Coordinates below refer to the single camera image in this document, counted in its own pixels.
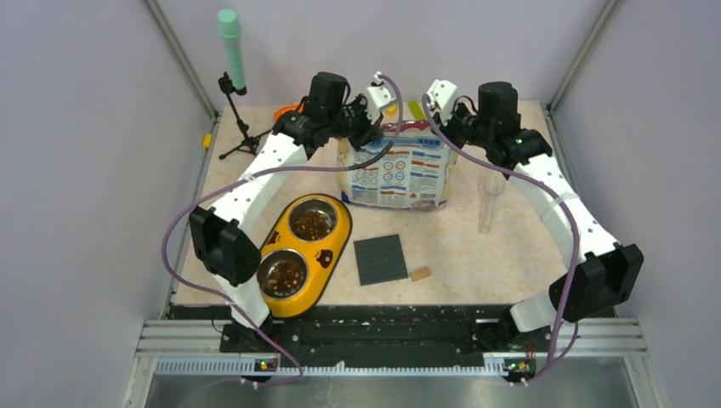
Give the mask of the clear plastic scoop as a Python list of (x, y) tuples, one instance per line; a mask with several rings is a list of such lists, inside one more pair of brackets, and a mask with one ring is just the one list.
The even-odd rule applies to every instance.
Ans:
[(494, 219), (497, 199), (505, 191), (506, 179), (501, 173), (487, 171), (478, 184), (480, 195), (479, 232), (489, 234)]

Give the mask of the pink pet food bag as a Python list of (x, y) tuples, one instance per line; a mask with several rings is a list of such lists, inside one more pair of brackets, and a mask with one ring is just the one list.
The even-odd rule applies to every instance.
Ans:
[(430, 211), (448, 202), (457, 153), (426, 121), (406, 121), (394, 146), (369, 167), (337, 174), (346, 204)]

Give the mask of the yellow double pet bowl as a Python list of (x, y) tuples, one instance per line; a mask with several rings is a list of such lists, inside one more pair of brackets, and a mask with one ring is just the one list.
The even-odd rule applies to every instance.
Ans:
[(273, 317), (299, 317), (318, 303), (352, 227), (349, 209), (331, 195), (303, 195), (284, 208), (261, 246), (257, 272)]

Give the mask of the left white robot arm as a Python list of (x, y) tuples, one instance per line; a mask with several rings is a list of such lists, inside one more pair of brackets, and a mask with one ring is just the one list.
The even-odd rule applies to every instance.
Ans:
[(381, 72), (353, 100), (348, 86), (343, 76), (317, 73), (299, 106), (277, 119), (246, 172), (202, 197), (210, 207), (195, 204), (190, 210), (194, 253), (220, 284), (216, 293), (233, 308), (240, 339), (252, 351), (268, 348), (273, 337), (257, 280), (262, 256), (249, 236), (260, 213), (290, 173), (313, 171), (309, 159), (329, 139), (347, 139), (359, 149), (382, 133), (384, 109), (402, 101), (398, 85)]

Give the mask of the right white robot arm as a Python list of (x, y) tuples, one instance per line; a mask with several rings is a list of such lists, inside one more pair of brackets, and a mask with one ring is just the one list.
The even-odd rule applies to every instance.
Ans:
[(452, 82), (432, 82), (421, 106), (434, 133), (456, 152), (466, 145), (484, 150), (478, 164), (501, 173), (530, 203), (567, 268), (546, 291), (502, 312), (501, 344), (521, 350), (535, 330), (625, 303), (643, 253), (600, 225), (567, 182), (550, 143), (539, 131), (522, 127), (517, 90), (508, 82), (488, 82), (479, 86), (476, 105), (461, 98)]

